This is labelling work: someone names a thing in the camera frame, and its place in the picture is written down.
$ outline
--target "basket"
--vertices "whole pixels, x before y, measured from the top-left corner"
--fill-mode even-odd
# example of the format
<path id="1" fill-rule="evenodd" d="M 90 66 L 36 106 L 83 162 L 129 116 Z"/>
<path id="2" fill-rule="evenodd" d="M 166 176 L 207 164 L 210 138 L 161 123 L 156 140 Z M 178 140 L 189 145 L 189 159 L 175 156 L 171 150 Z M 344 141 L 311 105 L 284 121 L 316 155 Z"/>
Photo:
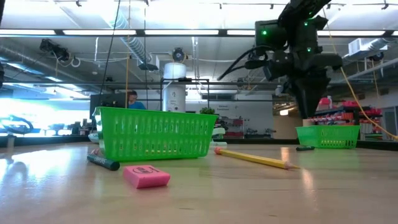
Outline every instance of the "basket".
<path id="1" fill-rule="evenodd" d="M 297 135 L 303 146 L 329 149 L 351 149 L 356 147 L 359 125 L 314 125 L 297 127 Z"/>
<path id="2" fill-rule="evenodd" d="M 141 161 L 206 156 L 217 116 L 97 107 L 99 147 L 107 159 Z"/>

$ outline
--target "table surface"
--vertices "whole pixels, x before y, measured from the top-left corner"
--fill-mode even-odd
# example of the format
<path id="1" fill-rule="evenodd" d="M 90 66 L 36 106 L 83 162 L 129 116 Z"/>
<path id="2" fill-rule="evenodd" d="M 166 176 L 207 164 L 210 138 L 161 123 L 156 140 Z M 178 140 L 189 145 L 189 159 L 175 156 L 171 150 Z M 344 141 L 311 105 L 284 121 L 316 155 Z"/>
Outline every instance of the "table surface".
<path id="1" fill-rule="evenodd" d="M 167 187 L 136 190 L 122 169 L 86 161 L 96 147 L 18 147 L 12 164 L 1 159 L 0 223 L 374 224 L 396 223 L 398 217 L 396 152 L 229 145 L 302 169 L 209 152 L 199 159 L 130 163 L 151 164 L 172 176 Z"/>

